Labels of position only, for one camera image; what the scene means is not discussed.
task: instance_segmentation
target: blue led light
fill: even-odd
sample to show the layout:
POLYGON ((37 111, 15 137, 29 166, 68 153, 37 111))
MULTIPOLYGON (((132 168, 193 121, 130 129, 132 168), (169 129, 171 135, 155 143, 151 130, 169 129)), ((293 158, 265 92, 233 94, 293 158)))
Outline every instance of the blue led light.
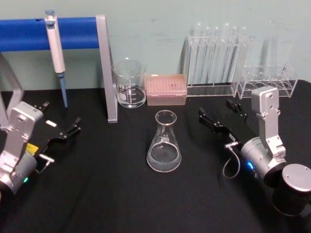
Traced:
POLYGON ((250 168, 250 169, 254 169, 254 166, 252 165, 252 163, 251 162, 247 162, 247 166, 250 168))

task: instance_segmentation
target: robotic arm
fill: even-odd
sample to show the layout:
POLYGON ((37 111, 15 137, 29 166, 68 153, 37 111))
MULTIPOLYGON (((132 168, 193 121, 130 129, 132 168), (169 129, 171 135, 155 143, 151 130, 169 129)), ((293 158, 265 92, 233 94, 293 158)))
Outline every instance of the robotic arm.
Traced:
POLYGON ((227 107, 233 113, 223 116, 221 122, 200 108, 200 122, 214 133, 227 136, 229 143, 225 148, 237 156, 239 163, 239 157, 244 159, 256 178, 275 189, 273 204, 277 210, 288 216, 300 214, 311 201, 311 170, 285 160, 286 150, 278 135, 278 89, 266 86, 252 92, 252 109, 259 118, 259 137, 246 125, 248 115, 241 104, 227 100, 227 107))
POLYGON ((5 129, 7 138, 4 150, 0 154, 1 192, 15 194, 33 171, 40 174, 54 162, 53 158, 43 154, 50 144, 65 143, 80 132, 80 118, 77 118, 68 131, 62 130, 50 120, 43 120, 43 112, 48 106, 48 102, 39 107, 20 102, 12 109, 5 129), (45 165, 39 171, 37 165, 40 160, 45 161, 45 165))

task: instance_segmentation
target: pipette tip box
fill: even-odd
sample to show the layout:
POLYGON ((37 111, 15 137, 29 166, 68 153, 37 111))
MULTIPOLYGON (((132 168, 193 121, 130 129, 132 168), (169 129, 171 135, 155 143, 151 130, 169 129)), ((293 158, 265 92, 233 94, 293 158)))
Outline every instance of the pipette tip box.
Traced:
POLYGON ((149 106, 185 105, 187 78, 182 74, 152 74, 145 77, 145 90, 149 106))

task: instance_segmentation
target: glass beaker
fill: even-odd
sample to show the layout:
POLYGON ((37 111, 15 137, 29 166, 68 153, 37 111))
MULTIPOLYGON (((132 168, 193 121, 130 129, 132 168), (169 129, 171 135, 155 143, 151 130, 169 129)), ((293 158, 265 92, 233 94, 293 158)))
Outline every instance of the glass beaker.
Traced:
POLYGON ((157 112, 158 122, 156 134, 147 153, 147 163, 155 171, 170 172, 181 162, 180 150, 173 131, 177 116, 170 110, 157 112))
POLYGON ((146 101, 143 79, 146 66, 141 62, 125 58, 114 64, 112 71, 116 76, 118 102, 126 108, 137 108, 146 101))

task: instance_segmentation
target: yellow label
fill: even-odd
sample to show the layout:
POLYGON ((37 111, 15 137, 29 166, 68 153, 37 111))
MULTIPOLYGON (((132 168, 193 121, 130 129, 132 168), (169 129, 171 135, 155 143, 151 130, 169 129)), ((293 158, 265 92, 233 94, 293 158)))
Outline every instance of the yellow label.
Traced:
POLYGON ((37 152, 38 149, 39 149, 39 147, 36 147, 35 145, 28 143, 26 151, 33 155, 37 152))

